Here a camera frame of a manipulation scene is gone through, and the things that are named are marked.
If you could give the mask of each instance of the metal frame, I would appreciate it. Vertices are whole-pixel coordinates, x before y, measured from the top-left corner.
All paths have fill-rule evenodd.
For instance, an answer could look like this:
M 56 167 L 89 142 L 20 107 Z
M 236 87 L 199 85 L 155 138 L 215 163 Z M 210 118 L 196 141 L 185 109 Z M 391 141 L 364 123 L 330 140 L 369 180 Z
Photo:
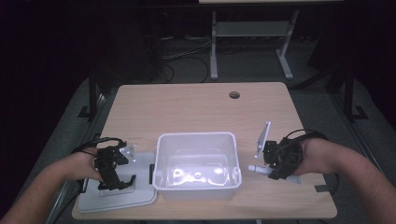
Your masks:
M 218 36 L 284 36 L 285 41 L 281 49 L 276 50 L 283 73 L 287 80 L 293 79 L 289 64 L 286 60 L 286 51 L 297 21 L 299 10 L 294 10 L 289 21 L 246 21 L 246 22 L 217 22 L 216 11 L 212 18 L 212 49 L 210 52 L 210 77 L 219 78 L 216 57 L 216 42 Z

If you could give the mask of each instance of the table leg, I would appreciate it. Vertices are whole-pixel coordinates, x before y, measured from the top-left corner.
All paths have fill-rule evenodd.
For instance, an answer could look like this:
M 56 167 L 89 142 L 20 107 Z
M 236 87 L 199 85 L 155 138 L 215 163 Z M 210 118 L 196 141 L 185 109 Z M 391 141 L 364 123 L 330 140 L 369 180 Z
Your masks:
M 216 58 L 216 12 L 213 12 L 212 19 L 212 50 L 210 52 L 210 78 L 218 79 L 218 60 Z
M 281 49 L 276 50 L 276 56 L 279 59 L 280 65 L 282 66 L 282 69 L 283 69 L 283 73 L 285 74 L 285 77 L 288 80 L 293 79 L 293 74 L 290 71 L 288 62 L 286 61 L 286 58 L 285 58 L 285 55 L 286 55 L 286 51 L 289 46 L 291 35 L 293 34 L 295 22 L 297 21 L 298 12 L 299 12 L 299 10 L 294 10 L 293 14 L 291 15 L 289 27 L 288 27 L 288 30 L 285 35 L 285 42 Z

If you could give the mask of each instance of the cable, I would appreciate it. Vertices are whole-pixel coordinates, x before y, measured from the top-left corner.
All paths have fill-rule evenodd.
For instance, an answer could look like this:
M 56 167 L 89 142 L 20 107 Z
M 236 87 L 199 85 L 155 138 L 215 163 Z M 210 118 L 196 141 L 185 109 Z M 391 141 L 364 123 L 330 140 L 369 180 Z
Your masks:
M 207 63 L 204 60 L 202 60 L 200 58 L 197 58 L 197 57 L 179 57 L 179 58 L 171 59 L 168 62 L 172 62 L 172 61 L 175 61 L 175 60 L 181 60 L 181 59 L 194 59 L 194 60 L 198 60 L 198 61 L 202 62 L 203 65 L 205 66 L 206 74 L 205 74 L 204 79 L 202 81 L 200 81 L 200 83 L 204 83 L 206 81 L 206 79 L 209 77 L 209 66 L 207 65 Z M 169 64 L 167 64 L 166 66 L 171 68 L 172 71 L 175 74 L 175 70 Z
M 293 132 L 289 133 L 288 135 L 286 135 L 286 138 L 289 137 L 289 136 L 291 136 L 291 135 L 294 134 L 294 133 L 297 133 L 297 132 L 311 132 L 311 133 L 317 133 L 317 131 L 312 130 L 312 129 L 299 129 L 299 130 L 293 131 Z
M 162 71 L 162 74 L 163 74 L 163 76 L 165 77 L 165 82 L 162 82 L 162 84 L 167 84 L 167 83 L 170 83 L 170 82 L 172 81 L 172 79 L 174 78 L 174 76 L 175 76 L 175 70 L 174 70 L 173 67 L 172 67 L 171 65 L 169 65 L 169 64 L 166 64 L 166 63 L 165 63 L 163 66 L 169 68 L 169 69 L 172 71 L 172 76 L 171 76 L 169 79 L 168 79 L 168 77 L 166 76 L 165 72 Z
M 210 40 L 209 37 L 202 37 L 202 38 L 185 37 L 184 39 L 194 43 L 203 43 L 207 40 Z
M 241 44 L 237 44 L 237 45 L 233 44 L 233 40 L 235 40 L 235 38 L 226 38 L 224 40 L 221 40 L 221 39 L 222 39 L 222 37 L 216 41 L 216 42 L 219 42 L 218 46 L 217 46 L 218 49 L 216 50 L 217 54 L 235 54 L 235 53 L 249 50 L 249 46 L 246 43 L 246 41 L 245 41 L 245 47 L 243 47 Z M 238 49 L 232 50 L 233 46 L 237 46 Z
M 84 150 L 82 150 L 82 151 L 80 151 L 80 152 L 85 153 L 85 154 L 88 154 L 88 155 L 91 155 L 91 156 L 93 156 L 93 157 L 96 157 L 96 155 L 95 155 L 95 154 L 92 154 L 91 152 L 87 152 L 87 151 L 84 151 Z
M 83 149 L 85 149 L 86 147 L 96 147 L 96 145 L 98 145 L 99 143 L 104 143 L 104 142 L 108 142 L 108 141 L 118 141 L 119 142 L 119 146 L 126 147 L 126 142 L 122 141 L 119 138 L 104 137 L 104 138 L 99 138 L 99 139 L 96 139 L 96 140 L 92 140 L 91 142 L 84 143 L 84 144 L 76 147 L 75 149 L 73 149 L 72 153 L 80 152 Z
M 179 58 L 179 57 L 187 56 L 187 55 L 190 55 L 190 54 L 193 54 L 193 53 L 197 53 L 200 50 L 206 49 L 207 47 L 209 47 L 211 43 L 212 43 L 212 41 L 207 41 L 202 46 L 199 46 L 199 47 L 197 47 L 195 49 L 189 49 L 187 51 L 181 52 L 179 54 L 174 54 L 174 55 L 171 55 L 171 56 L 163 56 L 163 59 L 172 60 L 172 59 L 176 59 L 176 58 Z
M 318 219 L 318 221 L 323 223 L 323 224 L 327 224 L 327 222 L 323 221 L 322 219 Z
M 340 175 L 337 173 L 334 173 L 334 177 L 335 177 L 334 183 L 332 184 L 332 187 L 329 190 L 330 195 L 332 195 L 332 196 L 338 190 L 338 187 L 340 185 Z

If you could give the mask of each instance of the wooden table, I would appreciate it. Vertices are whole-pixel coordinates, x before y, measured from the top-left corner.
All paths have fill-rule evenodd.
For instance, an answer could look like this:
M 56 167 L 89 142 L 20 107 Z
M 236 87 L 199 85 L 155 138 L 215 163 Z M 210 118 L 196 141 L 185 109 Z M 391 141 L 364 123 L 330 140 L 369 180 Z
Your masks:
M 232 99 L 230 92 L 240 97 Z M 102 137 L 118 137 L 136 144 L 136 152 L 156 151 L 163 133 L 232 132 L 235 135 L 243 183 L 231 200 L 169 202 L 159 193 L 154 204 L 76 219 L 264 219 L 331 218 L 337 211 L 329 192 L 317 193 L 322 175 L 302 175 L 302 185 L 273 180 L 250 172 L 256 160 L 264 123 L 272 121 L 269 140 L 303 128 L 283 83 L 208 83 L 133 85 L 120 87 Z

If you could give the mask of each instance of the plastic container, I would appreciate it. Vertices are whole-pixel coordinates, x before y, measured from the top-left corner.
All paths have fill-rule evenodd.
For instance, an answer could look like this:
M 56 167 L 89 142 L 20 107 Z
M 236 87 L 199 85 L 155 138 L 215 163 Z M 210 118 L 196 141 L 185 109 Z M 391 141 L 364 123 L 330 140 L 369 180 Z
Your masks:
M 165 133 L 153 186 L 165 200 L 231 199 L 242 176 L 232 133 Z

